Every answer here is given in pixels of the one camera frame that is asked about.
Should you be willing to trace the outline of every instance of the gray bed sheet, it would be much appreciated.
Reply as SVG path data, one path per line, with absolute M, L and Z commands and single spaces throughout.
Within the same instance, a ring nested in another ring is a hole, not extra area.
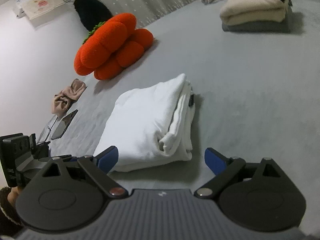
M 320 0 L 292 2 L 291 34 L 225 33 L 219 18 L 224 2 L 205 6 L 196 1 L 152 23 L 147 28 L 156 40 L 137 63 L 111 81 L 97 81 L 93 75 L 84 78 L 88 88 L 69 110 L 79 112 L 63 137 L 51 142 L 51 155 L 93 154 L 122 93 L 186 73 L 196 94 L 192 160 L 113 172 L 110 177 L 128 190 L 194 191 L 214 176 L 203 160 L 207 147 L 248 162 L 269 156 L 307 200 L 301 229 L 316 231 L 320 225 Z

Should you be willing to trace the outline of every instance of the smartphone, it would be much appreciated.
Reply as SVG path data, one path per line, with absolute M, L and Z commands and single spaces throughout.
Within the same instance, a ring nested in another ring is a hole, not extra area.
M 68 126 L 70 125 L 72 119 L 75 117 L 76 113 L 78 113 L 78 110 L 71 112 L 61 120 L 58 127 L 55 129 L 51 137 L 51 140 L 55 140 L 62 137 L 62 135 L 66 132 Z

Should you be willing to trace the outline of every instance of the orange plush pillow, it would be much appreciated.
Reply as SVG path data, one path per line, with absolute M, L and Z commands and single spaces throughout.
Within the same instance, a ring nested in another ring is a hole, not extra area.
M 98 80 L 114 78 L 135 63 L 153 42 L 146 29 L 137 29 L 131 13 L 118 14 L 100 26 L 79 48 L 74 69 L 85 76 L 94 71 Z

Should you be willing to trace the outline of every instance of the folded beige clothing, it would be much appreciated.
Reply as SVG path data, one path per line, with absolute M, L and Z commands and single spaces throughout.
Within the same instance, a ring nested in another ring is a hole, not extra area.
M 76 78 L 71 86 L 66 87 L 64 90 L 54 95 L 51 113 L 57 114 L 58 117 L 62 117 L 71 107 L 72 103 L 79 99 L 86 88 L 85 83 Z
M 220 18 L 226 25 L 254 21 L 282 22 L 289 0 L 228 0 L 221 8 Z

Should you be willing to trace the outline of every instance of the stack of folded clothes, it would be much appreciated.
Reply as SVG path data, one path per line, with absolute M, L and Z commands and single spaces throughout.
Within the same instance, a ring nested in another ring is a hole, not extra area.
M 228 0 L 220 18 L 225 32 L 290 32 L 290 0 Z

